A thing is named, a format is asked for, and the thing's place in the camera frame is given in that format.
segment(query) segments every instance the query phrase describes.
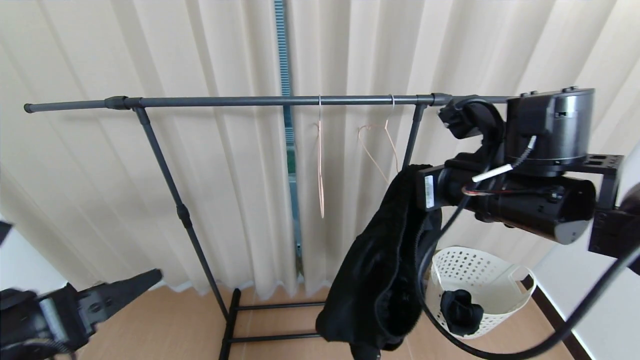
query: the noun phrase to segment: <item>dark brown baseboard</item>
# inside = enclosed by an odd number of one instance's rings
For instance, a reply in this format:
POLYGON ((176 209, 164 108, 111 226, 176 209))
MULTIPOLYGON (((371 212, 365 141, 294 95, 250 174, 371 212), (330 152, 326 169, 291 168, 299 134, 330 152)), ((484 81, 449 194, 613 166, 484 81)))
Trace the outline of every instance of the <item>dark brown baseboard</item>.
MULTIPOLYGON (((524 285, 525 288, 529 289, 533 285, 533 280, 530 276, 527 276, 522 281, 522 285, 524 285)), ((554 328, 554 330, 558 330, 560 326, 564 324, 564 319, 557 312, 556 308, 551 304, 551 301, 549 301, 545 293, 543 293, 540 288, 536 288, 533 291, 532 298, 533 301, 536 302, 536 305, 538 305, 540 310, 542 310, 545 318, 549 320, 549 323, 554 328)), ((573 335, 573 333, 571 333, 571 335, 564 339, 563 343, 575 360, 593 360, 584 349, 584 347, 582 347, 582 344, 580 344, 575 335, 573 335)))

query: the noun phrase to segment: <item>bolt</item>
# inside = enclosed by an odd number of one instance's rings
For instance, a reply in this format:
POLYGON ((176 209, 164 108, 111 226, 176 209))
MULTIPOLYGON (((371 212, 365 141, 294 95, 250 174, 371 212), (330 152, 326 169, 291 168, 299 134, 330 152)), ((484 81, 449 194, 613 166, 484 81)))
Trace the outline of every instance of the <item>bolt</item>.
POLYGON ((92 313, 97 313, 100 310, 102 310, 102 306, 100 306, 100 304, 98 304, 97 302, 95 304, 91 304, 91 306, 89 307, 89 311, 91 311, 92 313))

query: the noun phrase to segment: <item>wire hanger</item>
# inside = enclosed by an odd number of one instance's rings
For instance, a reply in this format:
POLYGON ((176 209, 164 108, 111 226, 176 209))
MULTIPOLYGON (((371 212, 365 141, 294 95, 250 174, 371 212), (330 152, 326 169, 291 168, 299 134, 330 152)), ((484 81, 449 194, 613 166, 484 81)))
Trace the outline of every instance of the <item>wire hanger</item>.
POLYGON ((364 151, 367 153, 367 155, 369 155, 369 158, 371 159, 371 161, 373 161, 374 165, 376 165, 376 167, 378 168, 378 171, 380 171, 380 175, 382 175, 382 178, 384 178, 384 180, 385 180, 385 182, 387 184, 390 184, 389 179, 385 175, 385 172, 382 171, 382 169, 380 168, 380 166, 378 165, 376 160, 373 158, 373 156, 371 156, 371 153, 369 152, 369 150, 367 150, 367 147, 364 145, 364 142, 362 141, 362 138, 360 137, 360 133, 362 132, 362 129, 371 130, 372 127, 384 127, 385 132, 387 134, 387 138, 389 139, 389 143, 391 143, 391 149, 394 152, 394 159, 396 160, 396 173, 400 172, 399 163, 398 163, 398 155, 397 155, 397 152, 396 152, 396 145, 394 144, 393 139, 391 139, 391 134, 389 134, 389 130, 388 130, 389 118, 394 113, 394 109, 396 108, 396 99, 394 98, 394 96, 392 94, 389 94, 389 96, 391 96, 391 111, 389 112, 389 115, 387 115, 387 119, 385 120, 384 126, 381 126, 381 125, 365 125, 365 126, 361 126, 358 129, 358 142, 360 142, 360 144, 362 145, 362 148, 364 149, 364 151))
POLYGON ((324 218, 324 181, 322 178, 322 97, 318 95, 318 197, 320 202, 320 217, 324 218))

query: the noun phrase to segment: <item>blue strip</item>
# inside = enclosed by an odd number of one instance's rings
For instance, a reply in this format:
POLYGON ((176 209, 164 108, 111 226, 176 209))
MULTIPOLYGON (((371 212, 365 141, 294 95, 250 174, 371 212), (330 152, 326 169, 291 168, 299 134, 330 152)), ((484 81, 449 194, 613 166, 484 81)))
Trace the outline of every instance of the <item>blue strip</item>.
MULTIPOLYGON (((286 9, 283 0, 274 0, 273 6, 276 15, 276 32, 278 37, 278 57, 280 59, 280 85, 282 96, 291 96, 291 82, 289 79, 289 44, 287 43, 286 9)), ((287 169, 289 173, 289 191, 291 192, 291 213, 293 216, 293 236, 296 241, 296 254, 298 261, 302 257, 300 230, 300 211, 298 208, 298 187, 296 184, 296 152, 294 146, 293 118, 291 107, 283 106, 284 132, 287 141, 287 169)))

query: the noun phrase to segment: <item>white laundry basket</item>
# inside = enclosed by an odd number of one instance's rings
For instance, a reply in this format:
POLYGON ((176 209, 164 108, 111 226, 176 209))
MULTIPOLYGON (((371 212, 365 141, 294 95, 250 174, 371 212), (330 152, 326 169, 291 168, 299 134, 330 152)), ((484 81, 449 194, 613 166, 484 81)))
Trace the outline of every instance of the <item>white laundry basket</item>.
POLYGON ((536 277, 524 266, 509 264, 479 250, 447 247, 433 257, 426 303, 435 318, 448 330, 440 311, 442 293, 445 290, 467 290, 471 294, 471 302, 484 309, 480 328, 470 335, 453 335, 460 339, 474 339, 491 331, 525 306, 536 285, 536 277), (528 272, 533 279, 533 286, 526 292, 520 289, 513 278, 519 269, 528 272))

